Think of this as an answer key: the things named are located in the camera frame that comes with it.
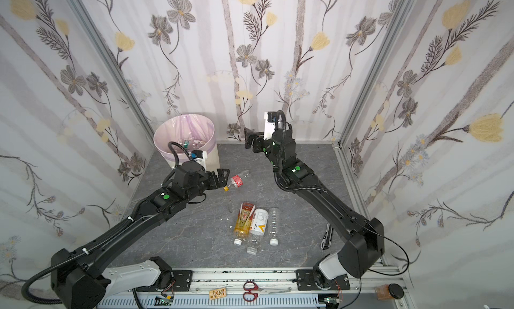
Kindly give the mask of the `small bottle yellow cap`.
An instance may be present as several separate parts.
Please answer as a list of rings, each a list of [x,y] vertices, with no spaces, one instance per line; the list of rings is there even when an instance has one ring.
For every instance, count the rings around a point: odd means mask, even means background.
[[[241,173],[230,176],[228,179],[227,185],[224,187],[224,191],[230,191],[231,189],[237,189],[243,186],[248,181],[250,177],[250,171],[245,170]]]

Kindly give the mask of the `clear bottle green band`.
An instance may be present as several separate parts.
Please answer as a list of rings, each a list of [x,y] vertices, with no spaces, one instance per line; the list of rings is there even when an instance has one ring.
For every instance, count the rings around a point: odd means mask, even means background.
[[[190,137],[188,139],[179,139],[177,142],[189,151],[201,149],[206,144],[204,140],[196,139],[194,137]]]

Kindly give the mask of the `yellow tea bottle red label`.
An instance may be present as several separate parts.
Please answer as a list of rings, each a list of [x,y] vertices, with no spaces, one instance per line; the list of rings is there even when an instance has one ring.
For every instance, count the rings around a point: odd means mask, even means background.
[[[243,202],[240,206],[240,210],[238,213],[238,218],[236,221],[236,225],[234,228],[235,238],[234,244],[236,246],[241,246],[244,241],[246,241],[252,217],[254,215],[255,205],[249,202]]]

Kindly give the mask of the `clear ribbed bottle white cap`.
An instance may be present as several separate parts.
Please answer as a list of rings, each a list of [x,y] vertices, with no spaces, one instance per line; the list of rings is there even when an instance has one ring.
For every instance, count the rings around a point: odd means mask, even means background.
[[[271,246],[278,246],[278,234],[280,227],[280,210],[279,208],[274,207],[269,210],[269,233]]]

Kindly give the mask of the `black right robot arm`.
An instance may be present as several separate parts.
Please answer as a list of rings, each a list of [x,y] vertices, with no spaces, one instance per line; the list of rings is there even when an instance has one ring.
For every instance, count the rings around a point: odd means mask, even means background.
[[[320,284],[345,274],[361,278],[384,255],[387,237],[379,219],[368,219],[333,194],[296,154],[293,127],[283,111],[265,112],[265,129],[245,133],[245,147],[262,152],[273,166],[278,188],[313,206],[344,240],[339,252],[316,263]]]

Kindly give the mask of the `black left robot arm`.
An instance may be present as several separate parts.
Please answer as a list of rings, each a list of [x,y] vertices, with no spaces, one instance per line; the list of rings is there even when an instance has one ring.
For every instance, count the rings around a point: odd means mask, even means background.
[[[229,169],[207,171],[190,153],[186,157],[186,162],[175,163],[160,188],[140,200],[127,218],[81,248],[55,253],[49,268],[24,283],[23,298],[35,304],[94,308],[107,294],[109,281],[103,272],[113,260],[207,190],[227,186]]]

